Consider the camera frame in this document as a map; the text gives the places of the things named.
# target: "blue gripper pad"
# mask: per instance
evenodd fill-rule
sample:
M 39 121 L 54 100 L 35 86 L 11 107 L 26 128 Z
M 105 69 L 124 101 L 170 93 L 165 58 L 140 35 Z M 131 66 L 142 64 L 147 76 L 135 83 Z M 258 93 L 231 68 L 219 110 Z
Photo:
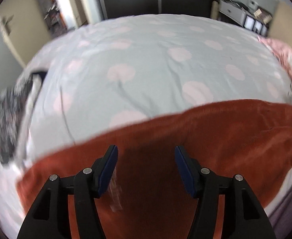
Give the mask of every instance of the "blue gripper pad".
M 103 165 L 103 169 L 99 174 L 99 186 L 98 186 L 98 194 L 102 196 L 109 185 L 109 182 L 112 178 L 116 163 L 118 160 L 118 149 L 117 146 L 112 145 L 108 148 L 105 153 L 101 163 Z
M 185 149 L 182 146 L 175 147 L 175 162 L 177 164 L 179 174 L 184 183 L 187 193 L 189 193 L 192 197 L 195 197 L 197 193 L 194 186 L 195 177 L 192 174 L 189 166 L 189 164 L 191 163 L 189 163 L 188 160 L 190 160 L 190 158 L 188 157 Z

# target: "door handle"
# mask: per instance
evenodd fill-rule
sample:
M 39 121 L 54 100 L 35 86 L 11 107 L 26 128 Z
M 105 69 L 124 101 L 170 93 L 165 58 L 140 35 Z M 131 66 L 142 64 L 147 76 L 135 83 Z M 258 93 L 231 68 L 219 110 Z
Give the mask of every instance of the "door handle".
M 14 15 L 11 15 L 8 19 L 6 19 L 5 17 L 3 17 L 2 19 L 2 24 L 5 28 L 5 31 L 7 32 L 7 35 L 9 36 L 11 33 L 11 29 L 9 27 L 9 22 L 13 20 Z

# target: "orange blanket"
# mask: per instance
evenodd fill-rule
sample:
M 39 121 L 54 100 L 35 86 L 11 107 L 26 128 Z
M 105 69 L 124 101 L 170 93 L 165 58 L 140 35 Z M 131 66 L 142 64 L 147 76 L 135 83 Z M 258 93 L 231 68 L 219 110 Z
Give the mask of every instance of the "orange blanket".
M 190 157 L 218 175 L 242 174 L 265 207 L 292 168 L 292 106 L 259 100 L 213 103 L 63 149 L 38 161 L 18 182 L 24 210 L 51 174 L 77 174 L 110 144 L 119 149 L 116 184 L 95 200 L 106 237 L 187 238 L 197 201 L 186 194 L 175 146 L 185 146 Z M 222 229 L 222 201 L 219 206 L 215 238 Z M 69 209 L 72 237 L 78 238 L 72 198 Z

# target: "pink polka dot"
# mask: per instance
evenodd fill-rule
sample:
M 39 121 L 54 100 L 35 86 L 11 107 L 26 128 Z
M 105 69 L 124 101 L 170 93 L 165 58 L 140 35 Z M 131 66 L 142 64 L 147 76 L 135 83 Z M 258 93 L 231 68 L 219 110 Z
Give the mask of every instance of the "pink polka dot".
M 210 89 L 201 82 L 189 81 L 183 85 L 183 97 L 193 106 L 211 103 L 214 96 Z
M 46 48 L 43 49 L 42 53 L 47 55 L 51 51 L 51 46 L 47 46 Z
M 260 54 L 260 57 L 264 58 L 264 59 L 268 59 L 268 57 L 264 54 Z
M 142 14 L 142 15 L 137 15 L 135 17 L 147 17 L 147 18 L 153 18 L 155 17 L 155 14 Z
M 226 65 L 225 68 L 228 74 L 230 74 L 232 77 L 240 81 L 244 80 L 244 73 L 238 67 L 234 65 Z
M 215 28 L 215 29 L 218 29 L 218 30 L 222 30 L 222 28 L 219 27 L 219 26 L 217 26 L 217 25 L 213 25 L 213 24 L 211 24 L 210 27 Z
M 127 64 L 118 64 L 110 67 L 107 72 L 107 78 L 110 81 L 120 80 L 122 83 L 125 83 L 129 80 L 132 80 L 135 76 L 135 69 Z
M 90 29 L 88 33 L 89 34 L 94 34 L 94 33 L 97 32 L 97 30 L 98 30 L 97 28 L 93 28 L 93 29 Z
M 66 34 L 66 36 L 68 37 L 68 39 L 72 39 L 74 37 L 74 31 L 69 32 L 68 34 Z
M 209 18 L 206 18 L 206 17 L 198 17 L 200 18 L 201 21 L 204 21 L 204 22 L 211 22 L 212 20 L 209 19 Z
M 273 74 L 277 79 L 281 79 L 281 75 L 278 72 L 274 72 Z
M 200 28 L 200 27 L 196 27 L 196 26 L 190 26 L 189 27 L 191 30 L 193 30 L 193 31 L 196 31 L 196 32 L 200 32 L 200 33 L 203 33 L 203 32 L 205 32 L 202 28 Z
M 276 89 L 276 87 L 274 87 L 274 85 L 270 82 L 267 82 L 267 88 L 269 93 L 274 97 L 274 98 L 278 98 L 279 97 L 279 93 L 278 90 Z
M 235 44 L 240 44 L 240 42 L 238 40 L 236 40 L 235 38 L 233 38 L 233 37 L 227 36 L 226 39 L 230 40 L 231 42 L 233 42 Z
M 81 40 L 80 42 L 79 42 L 79 44 L 78 44 L 78 48 L 80 48 L 80 47 L 86 47 L 86 46 L 89 46 L 91 43 L 90 42 L 88 42 L 87 40 Z
M 128 49 L 133 42 L 129 39 L 119 39 L 112 43 L 113 49 Z
M 123 19 L 123 18 L 116 19 L 116 23 L 126 23 L 126 22 L 128 22 L 127 19 Z
M 128 126 L 147 120 L 147 116 L 138 111 L 122 111 L 111 118 L 110 128 Z
M 64 113 L 67 112 L 72 105 L 72 97 L 67 93 L 62 93 Z M 58 93 L 53 102 L 53 109 L 57 114 L 62 114 L 61 94 Z
M 20 211 L 20 212 L 18 213 L 18 215 L 19 215 L 19 217 L 20 217 L 21 219 L 25 219 L 25 214 L 24 214 L 23 211 Z
M 131 30 L 132 30 L 132 28 L 130 28 L 130 27 L 119 27 L 119 28 L 115 28 L 115 32 L 116 33 L 126 33 L 126 32 L 129 32 Z
M 253 63 L 254 65 L 258 66 L 259 65 L 259 60 L 256 57 L 253 57 L 251 55 L 246 55 L 247 59 Z
M 61 50 L 63 49 L 63 47 L 64 47 L 64 46 L 59 46 L 59 47 L 56 49 L 56 51 L 57 51 L 57 52 L 61 51 Z
M 182 62 L 185 60 L 191 59 L 192 55 L 191 53 L 186 50 L 185 48 L 170 48 L 168 50 L 168 54 L 171 56 L 172 59 L 174 59 L 177 62 Z
M 2 181 L 1 181 L 1 190 L 3 190 L 3 192 L 7 192 L 8 191 L 8 182 L 5 180 L 5 179 L 3 179 Z
M 185 18 L 184 15 L 180 15 L 180 16 L 178 16 L 177 19 L 182 20 L 182 21 L 185 21 L 185 20 L 186 20 L 186 18 Z
M 150 24 L 154 24 L 154 25 L 163 25 L 164 23 L 159 22 L 159 21 L 150 21 Z
M 68 66 L 66 67 L 66 71 L 67 72 L 72 72 L 72 71 L 76 71 L 77 69 L 79 69 L 83 64 L 83 61 L 81 59 L 78 60 L 72 60 Z
M 256 38 L 255 36 L 252 36 L 250 34 L 245 34 L 244 36 L 242 36 L 245 40 L 247 41 L 251 41 L 251 40 L 254 40 L 254 41 L 258 41 L 258 38 Z
M 173 37 L 176 36 L 176 33 L 171 32 L 171 31 L 166 31 L 166 30 L 160 30 L 157 32 L 158 35 L 163 36 L 163 37 Z
M 220 45 L 220 43 L 216 42 L 216 41 L 212 41 L 212 40 L 206 40 L 205 44 L 208 47 L 211 47 L 215 50 L 223 50 L 223 47 Z

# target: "metal screw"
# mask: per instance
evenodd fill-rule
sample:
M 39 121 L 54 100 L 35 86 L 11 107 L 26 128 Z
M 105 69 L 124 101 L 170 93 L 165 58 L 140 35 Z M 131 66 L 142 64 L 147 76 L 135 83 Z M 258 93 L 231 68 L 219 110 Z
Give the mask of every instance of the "metal screw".
M 52 174 L 50 176 L 50 180 L 55 181 L 57 179 L 57 175 L 56 174 Z
M 237 175 L 235 176 L 235 178 L 236 178 L 237 181 L 242 181 L 242 180 L 244 179 L 243 176 L 240 175 L 240 174 L 237 174 Z
M 208 174 L 210 172 L 210 170 L 208 168 L 202 168 L 200 171 L 203 174 Z
M 83 173 L 85 173 L 85 174 L 89 174 L 89 173 L 91 173 L 92 172 L 92 169 L 91 168 L 85 168 L 84 170 L 83 170 Z

